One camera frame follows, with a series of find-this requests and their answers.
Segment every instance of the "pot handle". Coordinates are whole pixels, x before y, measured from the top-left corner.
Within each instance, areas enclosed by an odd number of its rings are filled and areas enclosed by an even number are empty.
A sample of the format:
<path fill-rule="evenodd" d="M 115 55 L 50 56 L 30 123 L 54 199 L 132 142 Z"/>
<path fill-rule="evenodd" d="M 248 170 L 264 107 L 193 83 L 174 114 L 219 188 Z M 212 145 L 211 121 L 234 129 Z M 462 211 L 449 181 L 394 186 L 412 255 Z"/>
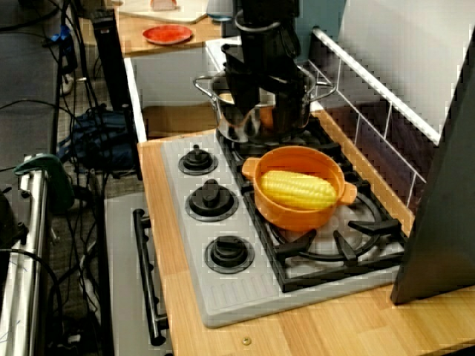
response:
<path fill-rule="evenodd" d="M 343 194 L 341 195 L 341 198 L 337 204 L 338 205 L 353 204 L 355 202 L 357 193 L 358 193 L 358 189 L 353 184 L 345 182 Z"/>
<path fill-rule="evenodd" d="M 255 168 L 257 167 L 260 158 L 250 157 L 246 159 L 243 164 L 243 169 L 241 173 L 245 176 L 245 178 L 249 180 L 254 180 L 255 177 Z"/>
<path fill-rule="evenodd" d="M 326 83 L 326 82 L 316 82 L 315 84 L 316 87 L 332 87 L 332 89 L 328 93 L 323 93 L 321 95 L 316 96 L 315 98 L 309 100 L 309 102 L 314 102 L 316 100 L 320 100 L 323 98 L 326 98 L 327 96 L 332 95 L 333 93 L 336 92 L 336 85 L 331 84 L 331 83 Z"/>
<path fill-rule="evenodd" d="M 208 92 L 205 88 L 202 88 L 197 82 L 198 80 L 213 80 L 213 76 L 198 76 L 197 78 L 193 79 L 193 85 L 202 93 L 205 93 L 207 96 L 209 96 L 211 99 L 213 99 L 213 94 Z"/>

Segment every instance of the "corn cob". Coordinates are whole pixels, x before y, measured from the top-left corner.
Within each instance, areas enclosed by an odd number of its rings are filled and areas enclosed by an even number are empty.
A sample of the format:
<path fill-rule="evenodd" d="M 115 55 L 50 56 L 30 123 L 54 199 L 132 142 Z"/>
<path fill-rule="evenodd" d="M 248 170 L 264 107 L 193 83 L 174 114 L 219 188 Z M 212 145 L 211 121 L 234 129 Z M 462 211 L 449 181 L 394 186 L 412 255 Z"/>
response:
<path fill-rule="evenodd" d="M 269 171 L 261 177 L 263 193 L 293 208 L 321 210 L 336 202 L 336 191 L 325 179 L 302 173 Z"/>

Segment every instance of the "orange pot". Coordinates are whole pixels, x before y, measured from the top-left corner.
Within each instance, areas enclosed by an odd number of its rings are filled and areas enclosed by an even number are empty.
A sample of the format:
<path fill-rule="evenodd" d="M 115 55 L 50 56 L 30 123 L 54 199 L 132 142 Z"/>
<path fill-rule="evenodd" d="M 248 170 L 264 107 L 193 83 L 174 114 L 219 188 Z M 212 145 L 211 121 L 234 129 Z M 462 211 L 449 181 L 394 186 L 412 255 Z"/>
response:
<path fill-rule="evenodd" d="M 261 189 L 261 176 L 268 171 L 291 171 L 323 178 L 335 188 L 338 199 L 323 210 L 304 210 L 277 204 Z M 242 173 L 253 181 L 255 204 L 262 216 L 270 223 L 290 231 L 319 228 L 327 223 L 337 206 L 350 205 L 356 199 L 356 187 L 345 182 L 340 166 L 326 154 L 312 148 L 276 148 L 261 158 L 248 158 Z"/>

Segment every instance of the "black oven handle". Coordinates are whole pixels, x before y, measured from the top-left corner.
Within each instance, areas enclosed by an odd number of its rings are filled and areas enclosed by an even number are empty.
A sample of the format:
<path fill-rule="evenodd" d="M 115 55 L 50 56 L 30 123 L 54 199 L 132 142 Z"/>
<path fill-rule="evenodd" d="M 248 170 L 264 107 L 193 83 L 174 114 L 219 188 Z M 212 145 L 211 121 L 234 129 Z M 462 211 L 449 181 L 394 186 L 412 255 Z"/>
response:
<path fill-rule="evenodd" d="M 155 296 L 155 288 L 152 278 L 153 265 L 148 260 L 147 241 L 145 228 L 150 227 L 150 219 L 143 219 L 144 210 L 136 209 L 133 212 L 135 237 L 137 240 L 137 250 L 139 252 L 140 273 L 142 275 L 143 296 L 145 298 L 145 310 L 147 312 L 148 333 L 150 334 L 150 343 L 153 346 L 163 345 L 166 339 L 162 336 L 161 330 L 168 329 L 168 318 L 166 314 L 157 313 L 157 304 L 160 302 Z"/>

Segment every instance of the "burner grate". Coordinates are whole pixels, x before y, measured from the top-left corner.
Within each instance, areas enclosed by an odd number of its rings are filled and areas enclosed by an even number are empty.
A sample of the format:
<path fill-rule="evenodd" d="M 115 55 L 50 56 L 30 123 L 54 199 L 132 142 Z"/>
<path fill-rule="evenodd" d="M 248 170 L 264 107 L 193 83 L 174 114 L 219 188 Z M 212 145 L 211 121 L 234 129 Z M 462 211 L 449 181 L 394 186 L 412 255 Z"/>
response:
<path fill-rule="evenodd" d="M 306 135 L 309 133 L 310 136 L 313 137 L 313 142 L 309 142 L 308 138 L 307 141 L 303 142 L 299 142 L 297 139 L 294 142 L 268 145 L 264 149 L 263 145 L 255 143 L 252 143 L 252 145 L 248 147 L 242 144 L 236 145 L 234 142 L 224 138 L 220 135 L 219 131 L 217 131 L 217 138 L 225 154 L 226 161 L 229 167 L 231 167 L 232 173 L 240 187 L 244 203 L 252 217 L 282 292 L 287 293 L 398 266 L 402 261 L 404 246 L 407 242 L 407 237 L 402 233 L 400 222 L 393 219 L 386 209 L 384 209 L 371 191 L 369 182 L 363 180 L 359 174 L 353 170 L 353 165 L 343 154 L 341 146 L 330 139 L 317 119 L 312 120 L 311 123 L 308 124 L 305 132 Z M 311 242 L 315 238 L 316 231 L 309 231 L 293 243 L 288 243 L 284 237 L 281 236 L 279 229 L 270 225 L 261 216 L 254 203 L 252 183 L 241 173 L 242 165 L 247 158 L 246 154 L 250 153 L 255 154 L 255 156 L 262 156 L 271 149 L 283 145 L 305 145 L 306 147 L 317 149 L 332 157 L 332 159 L 340 165 L 344 172 L 345 180 L 357 187 L 358 198 L 368 206 L 375 218 L 375 222 L 350 221 L 348 223 L 349 227 L 368 235 L 370 238 L 367 242 L 358 248 L 354 248 L 347 242 L 341 232 L 334 231 L 333 237 L 338 247 L 338 253 L 316 254 L 308 251 Z M 369 250 L 375 248 L 378 242 L 383 238 L 401 246 L 402 251 L 399 250 L 394 253 L 378 256 L 372 260 L 358 261 L 358 257 L 363 256 L 365 253 L 368 253 Z M 323 271 L 312 271 L 310 273 L 300 274 L 296 277 L 289 277 L 287 274 L 286 261 L 296 257 L 304 258 L 309 261 L 329 263 L 331 267 Z"/>

